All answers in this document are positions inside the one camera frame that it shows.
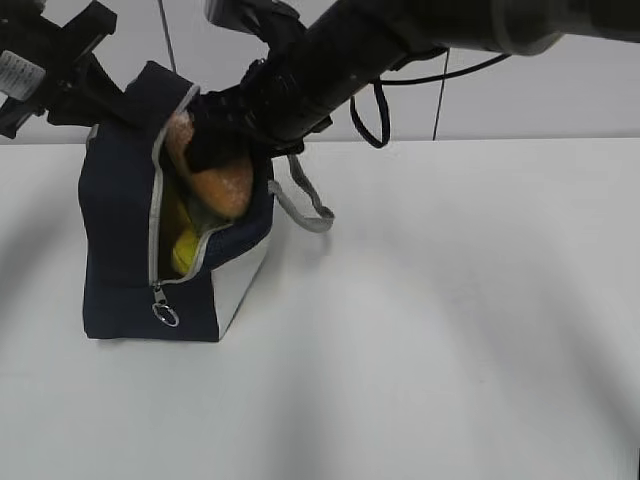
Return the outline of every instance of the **metal zipper pull ring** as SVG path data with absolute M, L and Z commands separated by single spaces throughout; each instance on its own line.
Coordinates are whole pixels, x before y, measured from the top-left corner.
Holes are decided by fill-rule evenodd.
M 169 306 L 167 297 L 160 285 L 153 287 L 153 296 L 156 299 L 156 303 L 153 304 L 152 310 L 156 318 L 167 327 L 178 328 L 178 326 L 180 326 L 180 317 L 178 317 L 175 310 Z

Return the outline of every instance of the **white tabletop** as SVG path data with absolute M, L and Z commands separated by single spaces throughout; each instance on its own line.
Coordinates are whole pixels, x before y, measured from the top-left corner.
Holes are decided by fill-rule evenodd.
M 83 147 L 0 147 L 0 478 L 635 479 L 638 151 L 314 144 L 201 345 L 87 340 Z

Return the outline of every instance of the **gray strap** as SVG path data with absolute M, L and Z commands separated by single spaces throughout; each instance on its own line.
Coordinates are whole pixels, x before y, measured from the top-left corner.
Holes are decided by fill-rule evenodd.
M 291 219 L 300 227 L 312 233 L 327 233 L 333 227 L 336 216 L 322 203 L 318 192 L 304 173 L 297 155 L 289 155 L 289 170 L 291 172 L 291 178 L 296 182 L 296 185 L 311 199 L 313 208 L 318 212 L 319 217 L 306 217 L 300 213 L 293 201 L 284 193 L 282 186 L 275 180 L 269 182 L 269 193 L 276 196 L 282 209 L 287 212 Z

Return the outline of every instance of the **lunch bag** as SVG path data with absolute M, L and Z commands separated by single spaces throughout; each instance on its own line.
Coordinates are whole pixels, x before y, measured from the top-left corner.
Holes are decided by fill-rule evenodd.
M 218 342 L 267 255 L 274 198 L 300 226 L 316 233 L 331 228 L 333 213 L 322 205 L 295 155 L 289 156 L 291 174 L 311 197 L 318 218 L 298 212 L 274 180 L 270 159 L 254 158 L 247 214 L 200 238 L 186 276 L 161 278 L 167 122 L 186 109 L 199 88 L 149 62 L 126 95 L 146 110 L 149 121 L 137 130 L 115 120 L 94 127 L 79 183 L 88 239 L 85 331 L 93 339 Z

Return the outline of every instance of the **orange bread roll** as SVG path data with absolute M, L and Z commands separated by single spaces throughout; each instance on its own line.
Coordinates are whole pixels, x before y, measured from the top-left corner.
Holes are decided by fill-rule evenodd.
M 187 112 L 173 115 L 169 120 L 165 145 L 178 173 L 213 213 L 228 220 L 242 217 L 249 208 L 253 191 L 253 163 L 248 150 L 224 167 L 192 173 L 185 152 L 194 133 Z

